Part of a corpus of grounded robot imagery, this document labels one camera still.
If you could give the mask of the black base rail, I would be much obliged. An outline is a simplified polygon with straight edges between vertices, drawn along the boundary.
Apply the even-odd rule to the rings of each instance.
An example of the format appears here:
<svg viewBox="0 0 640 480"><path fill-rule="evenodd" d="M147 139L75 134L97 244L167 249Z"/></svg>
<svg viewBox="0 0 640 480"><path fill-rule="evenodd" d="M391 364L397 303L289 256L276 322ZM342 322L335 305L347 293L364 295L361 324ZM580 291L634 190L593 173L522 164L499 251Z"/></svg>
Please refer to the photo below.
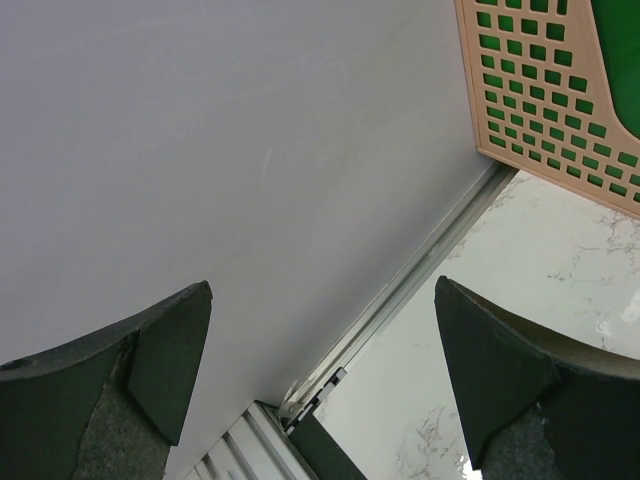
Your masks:
<svg viewBox="0 0 640 480"><path fill-rule="evenodd" d="M346 370L339 367L311 400L285 423L286 435L316 479L366 479L366 476L314 416L314 412L346 374Z"/></svg>

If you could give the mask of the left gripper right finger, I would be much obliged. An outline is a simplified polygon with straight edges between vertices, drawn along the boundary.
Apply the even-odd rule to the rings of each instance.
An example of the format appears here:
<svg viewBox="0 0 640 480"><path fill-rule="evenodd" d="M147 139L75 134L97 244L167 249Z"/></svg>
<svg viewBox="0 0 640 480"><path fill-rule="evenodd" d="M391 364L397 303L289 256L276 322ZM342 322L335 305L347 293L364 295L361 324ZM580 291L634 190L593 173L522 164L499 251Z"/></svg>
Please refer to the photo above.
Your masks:
<svg viewBox="0 0 640 480"><path fill-rule="evenodd" d="M435 310L473 469L485 479L636 479L639 362L442 276Z"/></svg>

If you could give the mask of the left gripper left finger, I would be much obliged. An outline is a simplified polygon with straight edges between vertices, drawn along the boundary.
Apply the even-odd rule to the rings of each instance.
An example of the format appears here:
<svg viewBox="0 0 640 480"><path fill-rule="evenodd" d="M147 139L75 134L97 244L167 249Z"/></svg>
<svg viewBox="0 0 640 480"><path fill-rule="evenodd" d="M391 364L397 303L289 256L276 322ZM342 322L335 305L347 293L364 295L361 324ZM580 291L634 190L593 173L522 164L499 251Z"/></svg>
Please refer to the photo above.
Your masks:
<svg viewBox="0 0 640 480"><path fill-rule="evenodd" d="M1 367L4 479L161 479L183 431L212 292L148 309Z"/></svg>

